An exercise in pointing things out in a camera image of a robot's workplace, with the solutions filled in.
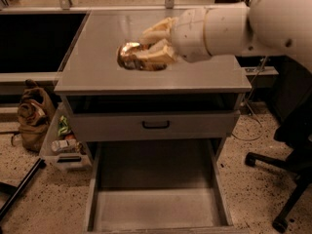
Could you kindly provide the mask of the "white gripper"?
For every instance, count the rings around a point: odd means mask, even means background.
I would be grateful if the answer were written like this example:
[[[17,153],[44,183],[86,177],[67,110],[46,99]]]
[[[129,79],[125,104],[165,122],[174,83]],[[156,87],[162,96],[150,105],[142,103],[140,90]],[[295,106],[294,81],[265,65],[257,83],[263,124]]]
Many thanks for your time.
[[[177,56],[190,63],[210,59],[205,42],[206,14],[205,8],[186,10],[178,18],[162,19],[144,30],[140,43],[134,42],[135,62],[146,66],[175,63]]]

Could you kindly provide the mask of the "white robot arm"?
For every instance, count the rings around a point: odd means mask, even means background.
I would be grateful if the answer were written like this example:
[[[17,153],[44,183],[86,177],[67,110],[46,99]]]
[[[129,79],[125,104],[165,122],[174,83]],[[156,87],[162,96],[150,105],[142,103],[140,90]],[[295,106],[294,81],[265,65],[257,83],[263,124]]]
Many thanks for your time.
[[[251,0],[191,9],[143,31],[148,63],[214,56],[287,56],[312,72],[312,0]]]

